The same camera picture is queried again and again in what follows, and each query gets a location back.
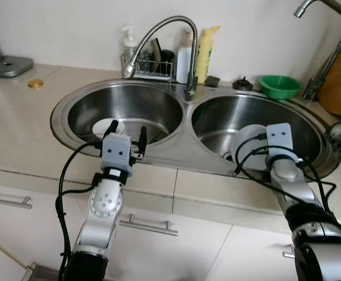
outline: double sink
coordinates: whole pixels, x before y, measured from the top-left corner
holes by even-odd
[[[64,97],[50,121],[54,136],[76,149],[95,138],[92,127],[104,118],[121,120],[124,134],[133,140],[138,140],[142,125],[147,127],[143,162],[148,164],[232,175],[236,166],[230,148],[236,133],[250,124],[283,122],[291,125],[294,149],[308,157],[320,176],[341,161],[324,136],[328,125],[317,115],[293,101],[228,87],[198,86],[194,95],[187,95],[180,84],[106,80]],[[100,151],[87,147],[83,153],[99,156]]]

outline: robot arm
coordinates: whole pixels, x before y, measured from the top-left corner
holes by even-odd
[[[104,279],[109,252],[116,233],[116,220],[122,207],[122,189],[132,175],[132,165],[142,159],[146,148],[146,128],[142,127],[138,150],[131,152],[128,136],[115,132],[113,121],[103,138],[102,174],[88,199],[88,216],[74,244],[64,271],[64,281]]]
[[[267,127],[268,144],[292,149],[289,124]],[[302,199],[300,204],[288,196],[277,194],[278,202],[292,231],[295,266],[300,281],[341,280],[341,230],[325,213],[315,193],[296,166],[298,159],[286,150],[268,151],[267,166],[275,187]]]

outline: drawer handle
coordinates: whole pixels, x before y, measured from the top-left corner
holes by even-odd
[[[291,252],[282,251],[282,256],[285,258],[295,259],[294,246],[290,244]]]
[[[170,226],[171,221],[166,221],[165,228],[153,227],[151,225],[138,224],[134,222],[134,214],[131,214],[129,221],[120,221],[120,225],[122,225],[123,227],[131,227],[131,228],[137,228],[137,229],[142,229],[142,230],[147,230],[147,231],[153,231],[157,233],[168,234],[172,236],[178,236],[178,231],[171,230],[171,226]]]
[[[26,196],[21,203],[0,199],[0,204],[13,206],[13,207],[19,207],[19,208],[25,208],[25,209],[31,209],[32,205],[28,204],[29,200],[30,200],[29,196]]]

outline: kitchen countertop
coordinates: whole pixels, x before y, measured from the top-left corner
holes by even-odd
[[[53,108],[77,88],[119,76],[117,71],[37,64],[19,77],[0,78],[0,185],[57,194],[60,171],[71,150],[52,135],[49,118]],[[27,82],[34,78],[42,79],[43,87],[28,88]],[[330,125],[338,121],[318,103],[299,102]],[[66,174],[66,188],[85,188],[99,166],[99,158],[77,155]],[[337,184],[330,207],[341,221],[341,164],[325,180]],[[318,193],[316,185],[311,185]],[[157,204],[165,212],[241,225],[250,220],[243,219],[248,213],[242,211],[270,214],[281,220],[276,230],[285,221],[272,192],[245,179],[137,164],[125,190],[131,193],[126,201],[132,202],[129,207],[138,201],[133,194],[144,194],[148,196],[144,206],[149,209],[150,204]],[[240,219],[226,218],[230,213],[222,214],[225,209],[238,210]]]

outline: black cable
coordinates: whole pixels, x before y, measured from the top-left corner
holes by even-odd
[[[278,192],[278,193],[280,193],[280,194],[282,194],[282,195],[288,196],[288,197],[294,199],[295,201],[299,202],[300,204],[306,204],[306,202],[304,202],[302,199],[300,199],[300,198],[298,198],[298,197],[295,197],[295,196],[293,196],[292,194],[289,194],[289,193],[287,193],[287,192],[285,192],[285,191],[283,191],[283,190],[281,190],[281,189],[278,189],[278,188],[276,188],[276,187],[274,187],[274,186],[272,186],[272,185],[270,185],[270,184],[268,184],[268,183],[266,183],[266,182],[264,182],[264,181],[262,181],[262,180],[256,179],[255,177],[253,177],[252,175],[250,175],[249,173],[247,173],[245,169],[243,169],[243,164],[244,164],[244,162],[245,162],[250,156],[254,155],[254,154],[255,154],[255,151],[259,151],[259,150],[264,149],[264,148],[272,148],[272,147],[273,147],[273,148],[283,148],[282,146],[263,146],[263,147],[261,147],[261,148],[252,150],[252,151],[251,151],[251,152],[242,160],[242,162],[239,164],[239,165],[241,166],[241,168],[240,168],[241,171],[242,171],[249,179],[256,181],[257,183],[259,183],[259,184],[261,184],[261,185],[263,185],[263,186],[265,186],[265,187],[271,189],[272,191],[275,191],[275,192]],[[335,188],[336,188],[335,186],[332,186],[332,188],[328,191],[328,193],[329,193],[328,196],[330,196],[330,194],[333,192],[333,190],[334,190]],[[331,219],[331,222],[341,230],[341,224],[337,221],[336,217],[333,215],[333,212],[330,212],[330,214],[327,213],[327,215],[328,215],[329,218]]]
[[[246,143],[252,142],[252,141],[254,141],[254,140],[256,140],[256,139],[257,139],[257,136],[252,136],[250,139],[245,140],[243,143],[241,143],[241,144],[238,146],[238,148],[237,148],[237,150],[236,150],[236,154],[234,155],[234,161],[236,161],[237,168],[235,169],[233,176],[235,176],[236,174],[238,174],[238,173],[240,172],[240,170],[238,170],[238,153],[239,153],[239,151],[241,150],[241,148],[242,148]]]
[[[311,164],[311,162],[306,157],[303,157],[302,155],[298,155],[298,157],[302,158],[303,162],[306,163],[306,165],[310,168],[310,170],[312,171],[313,175],[315,176],[315,181],[316,181],[316,183],[318,184],[318,187],[319,187],[320,197],[322,199],[322,204],[323,204],[324,210],[327,213],[332,214],[332,211],[329,209],[327,198],[326,198],[325,193],[324,193],[324,188],[323,188],[322,180],[320,179],[320,176],[319,176],[318,172],[316,171],[314,166]]]
[[[304,173],[304,176],[305,176],[307,179],[309,179],[310,182],[314,182],[314,181],[315,181],[315,179],[313,179],[313,178],[311,178],[309,175],[307,175],[307,174],[305,173],[304,170],[302,170],[302,171],[303,171],[303,173]],[[336,185],[335,183],[331,183],[331,182],[329,182],[329,181],[321,181],[321,183],[322,183],[323,185],[331,186],[331,188],[330,188],[330,189],[328,190],[328,192],[325,194],[326,204],[327,204],[327,206],[328,206],[328,208],[329,208],[329,202],[328,202],[329,197],[330,197],[330,195],[334,192],[334,190],[337,188],[337,185]]]
[[[266,139],[266,138],[267,138],[267,134],[266,134],[266,133],[260,133],[260,134],[258,134],[257,136],[252,136],[251,138],[245,140],[243,143],[241,143],[241,144],[238,146],[238,148],[237,148],[237,150],[236,150],[236,154],[234,155],[234,160],[236,161],[237,167],[236,167],[236,169],[234,170],[233,176],[235,176],[236,174],[238,174],[238,173],[241,171],[241,169],[240,169],[239,166],[238,166],[238,153],[240,152],[241,148],[242,148],[246,143],[252,142],[252,141],[254,141],[254,140],[256,140],[256,139],[258,139],[258,140],[263,140],[263,139]]]
[[[94,188],[95,188],[95,186],[90,186],[87,189],[69,189],[69,190],[63,191],[61,193],[61,196],[64,196],[65,194],[69,194],[69,193],[86,193],[86,192],[91,191]]]
[[[71,250],[70,250],[70,239],[69,239],[69,234],[67,233],[67,228],[66,228],[66,223],[65,223],[65,217],[64,217],[65,213],[64,213],[63,198],[62,198],[64,178],[65,178],[66,170],[70,165],[70,162],[74,159],[74,157],[76,157],[76,155],[82,149],[84,149],[85,147],[87,147],[89,145],[91,145],[91,144],[90,143],[84,143],[83,145],[81,145],[79,148],[77,148],[71,154],[71,156],[66,161],[64,168],[63,168],[61,175],[60,175],[59,195],[57,196],[56,201],[54,203],[54,206],[55,206],[56,212],[57,212],[57,216],[58,216],[59,221],[60,221],[63,236],[64,236],[64,252],[63,252],[63,260],[61,262],[61,266],[60,266],[60,270],[59,270],[59,277],[58,277],[59,281],[62,281],[64,267],[65,267],[67,258],[70,256],[70,252],[71,252]]]

